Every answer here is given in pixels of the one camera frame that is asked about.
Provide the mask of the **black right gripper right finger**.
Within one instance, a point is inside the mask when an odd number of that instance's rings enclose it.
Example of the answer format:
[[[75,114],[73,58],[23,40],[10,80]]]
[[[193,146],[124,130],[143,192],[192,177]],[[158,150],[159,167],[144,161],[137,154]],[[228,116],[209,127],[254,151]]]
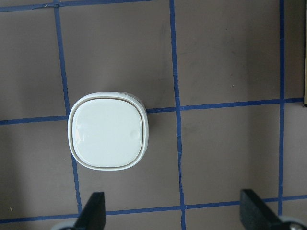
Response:
[[[277,216],[252,190],[240,191],[240,221],[246,230],[305,230],[295,218]]]

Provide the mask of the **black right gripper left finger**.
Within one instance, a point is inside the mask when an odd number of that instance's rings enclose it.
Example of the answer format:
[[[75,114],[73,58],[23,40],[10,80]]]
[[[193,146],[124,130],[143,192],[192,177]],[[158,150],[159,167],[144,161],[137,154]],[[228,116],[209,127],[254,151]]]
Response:
[[[103,230],[106,225],[104,192],[94,192],[73,225],[74,230]]]

